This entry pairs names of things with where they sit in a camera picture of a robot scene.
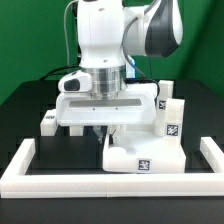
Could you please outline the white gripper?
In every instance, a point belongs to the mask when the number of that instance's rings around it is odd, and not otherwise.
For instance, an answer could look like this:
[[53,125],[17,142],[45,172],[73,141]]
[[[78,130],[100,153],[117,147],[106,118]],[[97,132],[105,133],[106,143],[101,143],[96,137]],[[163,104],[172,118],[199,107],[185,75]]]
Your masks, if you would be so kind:
[[157,87],[153,83],[130,84],[115,99],[92,99],[88,93],[61,93],[56,100],[57,123],[60,126],[94,126],[100,143],[104,140],[101,126],[109,126],[109,143],[114,144],[116,125],[154,123],[156,95]]

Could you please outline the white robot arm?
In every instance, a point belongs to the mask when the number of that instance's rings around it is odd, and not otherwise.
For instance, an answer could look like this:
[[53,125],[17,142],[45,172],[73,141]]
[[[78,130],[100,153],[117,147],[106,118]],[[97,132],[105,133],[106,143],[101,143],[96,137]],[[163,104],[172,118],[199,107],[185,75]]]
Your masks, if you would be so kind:
[[78,0],[79,70],[58,83],[61,126],[150,126],[156,119],[156,81],[127,78],[133,56],[168,57],[180,45],[178,0],[125,7],[122,0]]

